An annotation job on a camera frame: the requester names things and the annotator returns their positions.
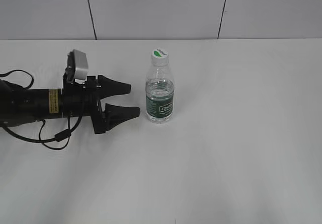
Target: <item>yellow label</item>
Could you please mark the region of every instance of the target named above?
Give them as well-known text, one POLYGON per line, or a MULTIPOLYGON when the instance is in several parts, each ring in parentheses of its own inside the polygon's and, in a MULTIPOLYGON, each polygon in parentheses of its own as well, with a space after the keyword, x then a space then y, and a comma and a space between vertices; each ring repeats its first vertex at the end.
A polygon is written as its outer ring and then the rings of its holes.
POLYGON ((59 113, 58 89, 49 90, 49 113, 59 113))

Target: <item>panel seam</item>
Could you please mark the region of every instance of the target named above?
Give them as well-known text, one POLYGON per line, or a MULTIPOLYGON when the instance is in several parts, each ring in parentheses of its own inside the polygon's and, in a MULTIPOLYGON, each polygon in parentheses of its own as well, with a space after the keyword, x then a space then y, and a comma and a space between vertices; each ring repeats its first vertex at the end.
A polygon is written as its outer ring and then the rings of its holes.
POLYGON ((217 39, 219 39, 219 36, 220 36, 220 31, 221 31, 221 24, 222 24, 222 20, 223 20, 223 15, 225 14, 225 8, 226 8, 226 1, 224 1, 223 3, 223 7, 222 7, 222 13, 221 13, 221 19, 220 19, 220 25, 219 25, 219 30, 218 30, 218 36, 217 36, 217 39))
POLYGON ((90 9, 90 15, 91 15, 92 27, 93 27, 93 31, 94 31, 94 37, 97 40, 96 30, 95 30, 95 25, 94 25, 94 20, 93 20, 93 14, 92 14, 90 0, 87 0, 87 3, 88 3, 88 6, 89 6, 89 9, 90 9))

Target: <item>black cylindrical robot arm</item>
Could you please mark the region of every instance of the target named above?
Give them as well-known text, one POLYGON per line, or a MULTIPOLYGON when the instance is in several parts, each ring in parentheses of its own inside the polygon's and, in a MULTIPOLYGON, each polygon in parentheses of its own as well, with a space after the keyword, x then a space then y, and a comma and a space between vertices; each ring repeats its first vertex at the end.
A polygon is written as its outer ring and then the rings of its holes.
POLYGON ((102 75, 87 76, 87 71, 86 55, 73 50, 68 55, 62 89, 30 90, 31 85, 23 88, 0 80, 0 125, 13 127, 43 119, 90 116, 95 134, 100 134, 140 115, 138 107, 106 104, 103 110, 101 99, 129 94, 131 85, 102 75), (85 81, 80 84, 76 79, 85 81))

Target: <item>water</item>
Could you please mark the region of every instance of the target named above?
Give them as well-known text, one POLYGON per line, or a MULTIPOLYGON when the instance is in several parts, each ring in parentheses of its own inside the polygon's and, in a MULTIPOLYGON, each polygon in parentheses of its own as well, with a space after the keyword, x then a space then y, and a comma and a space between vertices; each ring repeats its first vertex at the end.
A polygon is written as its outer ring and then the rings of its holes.
MULTIPOLYGON (((167 79, 152 79, 147 81, 145 85, 146 96, 155 102, 164 102, 172 98, 174 89, 175 85, 173 84, 173 82, 167 79)), ((151 116, 147 112, 149 120, 154 123, 167 122, 171 118, 172 114, 173 111, 167 117, 157 118, 151 116)))

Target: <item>white wall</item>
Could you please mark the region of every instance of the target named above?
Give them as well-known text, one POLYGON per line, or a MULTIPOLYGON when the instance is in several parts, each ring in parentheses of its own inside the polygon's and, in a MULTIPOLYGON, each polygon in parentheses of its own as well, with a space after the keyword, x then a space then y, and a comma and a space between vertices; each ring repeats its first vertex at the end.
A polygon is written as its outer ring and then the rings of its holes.
POLYGON ((99 39, 217 38, 224 0, 90 0, 99 39))
MULTIPOLYGON (((98 39, 213 39, 224 0, 89 0, 98 39)), ((322 37, 322 0, 226 0, 219 38, 322 37)), ((94 39, 87 0, 0 0, 0 39, 94 39)))
POLYGON ((227 0, 220 38, 322 37, 322 0, 227 0))
POLYGON ((94 39, 87 0, 0 0, 0 39, 94 39))

